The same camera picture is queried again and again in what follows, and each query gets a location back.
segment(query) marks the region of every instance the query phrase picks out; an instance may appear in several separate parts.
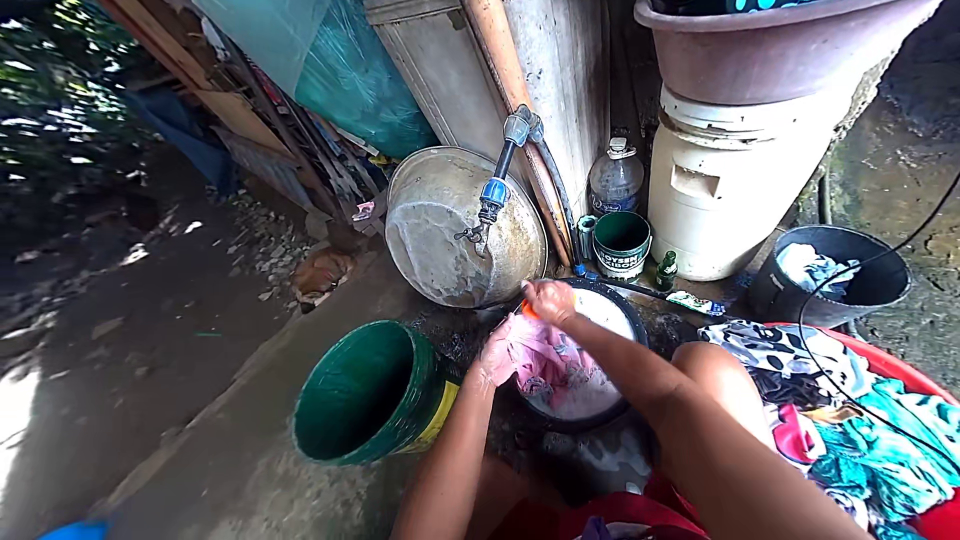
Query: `knee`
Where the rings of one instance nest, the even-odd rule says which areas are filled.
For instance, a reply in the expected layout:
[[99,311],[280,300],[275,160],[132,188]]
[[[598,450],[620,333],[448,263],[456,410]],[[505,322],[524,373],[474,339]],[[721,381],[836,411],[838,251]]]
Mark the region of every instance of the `knee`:
[[673,365],[688,377],[699,379],[705,373],[720,371],[743,371],[733,355],[723,347],[706,341],[690,341],[677,348],[673,354]]

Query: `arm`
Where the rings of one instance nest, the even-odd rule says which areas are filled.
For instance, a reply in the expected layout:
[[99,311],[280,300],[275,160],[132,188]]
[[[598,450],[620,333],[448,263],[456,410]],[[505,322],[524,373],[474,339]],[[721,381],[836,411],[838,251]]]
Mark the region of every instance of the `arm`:
[[569,285],[529,283],[524,292],[537,315],[584,347],[647,418],[664,472],[696,506],[712,538],[870,538],[680,370],[577,314]]
[[513,374],[504,340],[511,321],[508,317],[493,332],[467,371],[444,428],[403,497],[393,540],[453,540],[466,534],[487,442],[493,392]]

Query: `soap suds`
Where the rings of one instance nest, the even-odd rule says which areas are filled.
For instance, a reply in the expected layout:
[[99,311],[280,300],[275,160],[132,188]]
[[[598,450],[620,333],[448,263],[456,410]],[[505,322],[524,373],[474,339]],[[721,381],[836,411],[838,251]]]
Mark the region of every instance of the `soap suds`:
[[[634,327],[627,315],[613,300],[587,289],[576,289],[576,309],[587,319],[630,340],[635,340]],[[561,420],[583,420],[614,406],[620,400],[620,392],[613,386],[607,374],[599,367],[590,379],[571,386],[563,402],[550,406],[548,394],[527,398],[538,410]]]

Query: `person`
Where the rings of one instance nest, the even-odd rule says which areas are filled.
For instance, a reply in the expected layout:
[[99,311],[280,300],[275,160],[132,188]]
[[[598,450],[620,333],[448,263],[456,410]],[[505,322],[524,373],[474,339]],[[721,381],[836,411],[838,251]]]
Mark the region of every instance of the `person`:
[[[702,532],[693,538],[871,538],[774,451],[756,387],[729,353],[709,343],[686,343],[671,363],[578,314],[568,284],[541,280],[525,282],[523,289],[538,317],[590,353],[644,415],[660,444],[657,471],[672,483],[679,499],[693,507],[702,526],[702,530],[685,526]],[[404,494],[394,540],[461,539],[468,527],[471,537],[486,537],[483,534],[492,532],[511,511],[515,500],[510,497],[492,503],[489,497],[482,503],[477,498],[481,477],[488,476],[483,469],[492,461],[485,460],[484,445],[493,392],[514,372],[504,339],[511,324],[508,316],[469,368],[443,429]],[[525,494],[516,491],[518,496]],[[628,496],[643,500],[640,495]],[[542,527],[554,529],[551,524]],[[580,527],[562,537],[579,536]],[[484,533],[474,534],[476,528]]]

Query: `leaves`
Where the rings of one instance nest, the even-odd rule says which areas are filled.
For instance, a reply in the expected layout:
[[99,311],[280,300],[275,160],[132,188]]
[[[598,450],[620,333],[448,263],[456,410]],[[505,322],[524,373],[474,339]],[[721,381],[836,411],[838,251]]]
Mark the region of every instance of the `leaves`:
[[81,0],[0,24],[0,247],[56,233],[68,195],[136,168],[152,135],[118,92],[126,70],[150,61]]

